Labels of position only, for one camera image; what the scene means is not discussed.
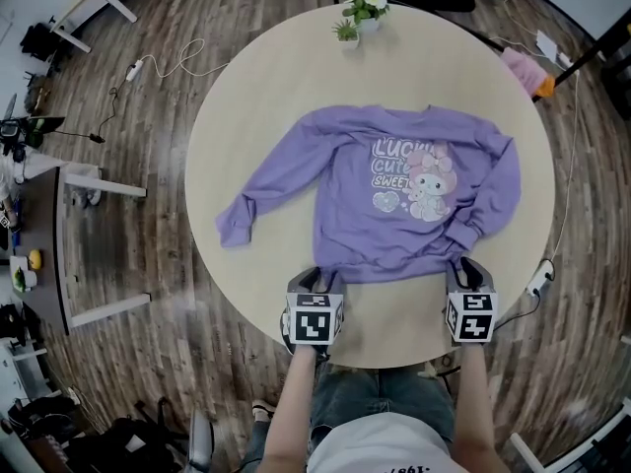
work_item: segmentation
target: white t-shirt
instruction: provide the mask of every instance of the white t-shirt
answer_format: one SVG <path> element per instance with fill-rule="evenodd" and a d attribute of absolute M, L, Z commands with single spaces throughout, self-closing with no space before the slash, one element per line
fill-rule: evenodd
<path fill-rule="evenodd" d="M 391 412 L 332 430 L 315 449 L 309 473 L 466 473 L 427 424 Z"/>

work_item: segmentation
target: hand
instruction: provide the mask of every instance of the hand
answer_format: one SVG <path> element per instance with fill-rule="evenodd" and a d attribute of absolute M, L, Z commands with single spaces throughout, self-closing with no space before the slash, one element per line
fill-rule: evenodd
<path fill-rule="evenodd" d="M 16 216 L 16 213 L 13 210 L 7 210 L 6 214 L 7 218 L 9 218 L 9 226 L 11 226 L 11 228 L 16 227 L 18 225 L 18 216 Z"/>

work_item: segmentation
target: purple sweatshirt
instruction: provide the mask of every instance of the purple sweatshirt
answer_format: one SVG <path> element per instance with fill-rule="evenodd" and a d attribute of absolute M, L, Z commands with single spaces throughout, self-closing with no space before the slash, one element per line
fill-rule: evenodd
<path fill-rule="evenodd" d="M 429 106 L 330 106 L 302 117 L 217 217 L 224 247 L 320 177 L 315 263 L 346 282 L 445 271 L 504 228 L 520 200 L 513 140 L 479 117 Z"/>

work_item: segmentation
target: jeans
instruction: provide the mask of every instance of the jeans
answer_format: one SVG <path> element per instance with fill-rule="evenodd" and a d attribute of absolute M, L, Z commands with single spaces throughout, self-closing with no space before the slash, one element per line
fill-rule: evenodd
<path fill-rule="evenodd" d="M 454 402 L 443 384 L 423 373 L 423 365 L 387 370 L 359 370 L 322 365 L 311 414 L 309 451 L 333 428 L 381 412 L 423 421 L 446 443 L 454 436 Z M 241 470 L 253 473 L 263 458 L 268 422 L 255 422 Z"/>

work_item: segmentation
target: yellow object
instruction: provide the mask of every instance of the yellow object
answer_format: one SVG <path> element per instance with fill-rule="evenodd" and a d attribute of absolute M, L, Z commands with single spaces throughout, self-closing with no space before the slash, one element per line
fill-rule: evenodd
<path fill-rule="evenodd" d="M 554 84 L 554 77 L 549 75 L 545 78 L 545 81 L 541 83 L 541 86 L 539 86 L 534 93 L 542 98 L 551 97 L 554 94 Z"/>
<path fill-rule="evenodd" d="M 36 248 L 29 253 L 29 263 L 34 270 L 41 268 L 41 253 Z"/>

